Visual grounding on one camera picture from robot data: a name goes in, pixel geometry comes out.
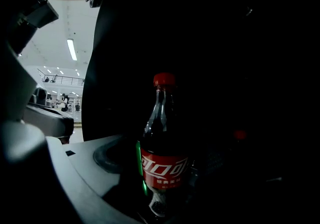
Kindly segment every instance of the bottle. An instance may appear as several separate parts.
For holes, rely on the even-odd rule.
[[[140,139],[141,164],[150,210],[168,217],[183,204],[189,158],[174,109],[175,76],[159,73],[153,83],[156,103]]]

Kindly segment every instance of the person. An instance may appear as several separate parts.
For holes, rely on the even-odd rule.
[[[56,74],[53,78],[53,80],[51,81],[52,83],[55,83],[55,81],[57,80],[56,78],[58,77],[58,74]]]
[[[68,110],[68,98],[65,94],[62,94],[62,101],[60,104],[61,111],[67,111]]]

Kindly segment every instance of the bottle cap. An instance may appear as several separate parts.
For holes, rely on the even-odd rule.
[[[174,86],[176,84],[175,76],[168,72],[162,72],[158,73],[156,76],[154,76],[153,84],[155,86],[158,85],[172,85]]]

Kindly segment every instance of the balcony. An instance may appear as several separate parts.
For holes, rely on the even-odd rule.
[[[38,73],[41,77],[42,82],[44,85],[46,83],[50,85],[66,85],[66,86],[84,86],[85,80],[82,78],[72,78],[72,77],[65,77],[65,76],[57,76],[57,75],[47,75],[41,72],[38,69]]]

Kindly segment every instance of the white ceiling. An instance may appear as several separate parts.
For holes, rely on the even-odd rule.
[[[34,65],[45,74],[85,78],[92,54],[95,24],[99,8],[90,8],[85,0],[49,0],[59,19],[36,31],[18,58],[23,66]],[[72,60],[67,39],[74,39],[77,61]]]

